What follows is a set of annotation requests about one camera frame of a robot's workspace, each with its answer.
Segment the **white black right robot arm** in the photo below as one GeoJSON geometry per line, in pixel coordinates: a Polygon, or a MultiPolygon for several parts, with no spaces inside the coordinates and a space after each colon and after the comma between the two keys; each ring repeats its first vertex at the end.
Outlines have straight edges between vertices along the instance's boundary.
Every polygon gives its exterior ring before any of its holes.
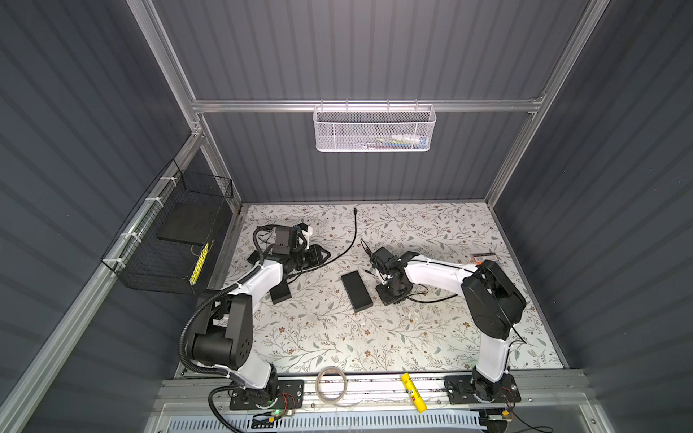
{"type": "Polygon", "coordinates": [[[527,302],[496,262],[461,265],[414,252],[396,257],[384,248],[371,254],[369,261],[380,277],[376,291],[386,305],[409,298],[416,285],[462,297],[481,332],[473,377],[477,384],[487,387],[502,382],[507,375],[510,335],[521,321],[527,302]]]}

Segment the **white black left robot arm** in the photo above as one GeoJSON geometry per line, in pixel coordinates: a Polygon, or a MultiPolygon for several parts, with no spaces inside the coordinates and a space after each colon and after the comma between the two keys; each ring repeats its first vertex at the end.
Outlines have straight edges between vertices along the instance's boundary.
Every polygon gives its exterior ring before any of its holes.
{"type": "Polygon", "coordinates": [[[201,295],[178,343],[180,362],[190,371],[221,375],[244,388],[263,390],[273,366],[253,349],[253,312],[265,295],[287,282],[291,272],[305,274],[327,263],[320,245],[288,255],[256,259],[238,281],[201,295]]]}

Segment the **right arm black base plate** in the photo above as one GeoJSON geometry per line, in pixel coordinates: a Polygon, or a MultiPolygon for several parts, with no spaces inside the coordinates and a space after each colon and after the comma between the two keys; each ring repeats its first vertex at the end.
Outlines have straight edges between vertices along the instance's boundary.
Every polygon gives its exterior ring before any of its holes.
{"type": "Polygon", "coordinates": [[[510,373],[504,373],[498,382],[491,382],[477,371],[470,375],[448,375],[444,377],[444,388],[451,404],[506,404],[522,400],[510,373]]]}

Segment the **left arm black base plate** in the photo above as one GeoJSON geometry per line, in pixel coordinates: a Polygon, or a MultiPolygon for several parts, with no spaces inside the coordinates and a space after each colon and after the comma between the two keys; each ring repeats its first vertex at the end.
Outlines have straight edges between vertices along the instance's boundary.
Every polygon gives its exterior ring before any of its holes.
{"type": "Polygon", "coordinates": [[[229,392],[231,411],[295,410],[303,404],[303,380],[270,380],[265,389],[234,389],[229,392]]]}

